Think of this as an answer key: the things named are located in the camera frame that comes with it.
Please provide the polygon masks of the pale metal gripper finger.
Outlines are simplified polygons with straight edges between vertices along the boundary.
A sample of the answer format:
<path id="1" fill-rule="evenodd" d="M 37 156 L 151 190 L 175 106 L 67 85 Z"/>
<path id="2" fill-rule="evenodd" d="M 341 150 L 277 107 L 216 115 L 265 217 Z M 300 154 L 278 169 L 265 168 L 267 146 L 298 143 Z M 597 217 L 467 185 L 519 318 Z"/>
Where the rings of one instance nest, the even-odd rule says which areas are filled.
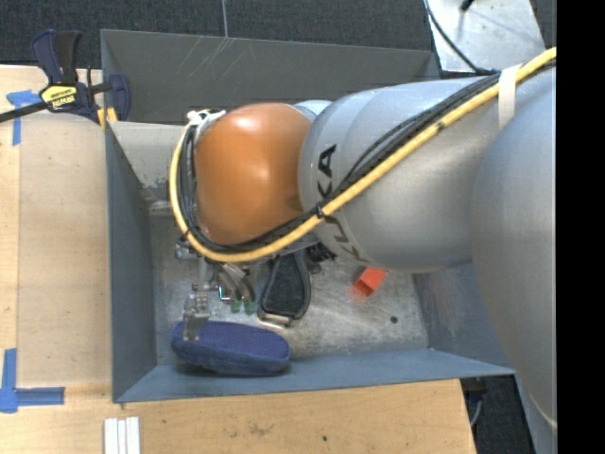
<path id="1" fill-rule="evenodd" d="M 206 295 L 195 297 L 195 332 L 198 333 L 205 327 L 211 317 L 209 300 Z"/>
<path id="2" fill-rule="evenodd" d="M 182 314 L 182 337 L 185 341 L 194 341 L 198 337 L 198 300 L 195 296 L 189 296 L 183 306 Z"/>

